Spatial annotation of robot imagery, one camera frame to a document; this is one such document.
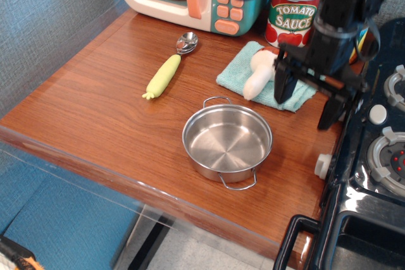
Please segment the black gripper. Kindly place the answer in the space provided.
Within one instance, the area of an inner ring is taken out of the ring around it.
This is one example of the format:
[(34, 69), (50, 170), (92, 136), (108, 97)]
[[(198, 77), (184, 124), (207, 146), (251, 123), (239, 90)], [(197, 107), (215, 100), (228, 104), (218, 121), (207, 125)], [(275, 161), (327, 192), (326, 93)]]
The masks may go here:
[(346, 30), (315, 25), (306, 46), (281, 43), (275, 61), (275, 100), (282, 104), (290, 99), (298, 80), (315, 87), (329, 96), (318, 122), (319, 130), (328, 130), (346, 111), (351, 99), (368, 88), (364, 78), (349, 64), (363, 27)]

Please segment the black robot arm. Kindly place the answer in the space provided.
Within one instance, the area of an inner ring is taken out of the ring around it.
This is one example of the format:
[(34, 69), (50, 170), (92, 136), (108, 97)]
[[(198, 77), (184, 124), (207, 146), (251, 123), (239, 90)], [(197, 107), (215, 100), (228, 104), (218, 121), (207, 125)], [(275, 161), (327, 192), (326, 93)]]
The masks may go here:
[(304, 47), (283, 43), (275, 60), (274, 98), (281, 104), (292, 97), (297, 81), (328, 96), (318, 129), (327, 130), (342, 114), (353, 112), (367, 91), (364, 76), (349, 64), (358, 52), (357, 39), (364, 28), (374, 34), (371, 53), (358, 53), (362, 61), (373, 59), (379, 49), (379, 33), (372, 20), (383, 0), (323, 0), (313, 22), (313, 33)]

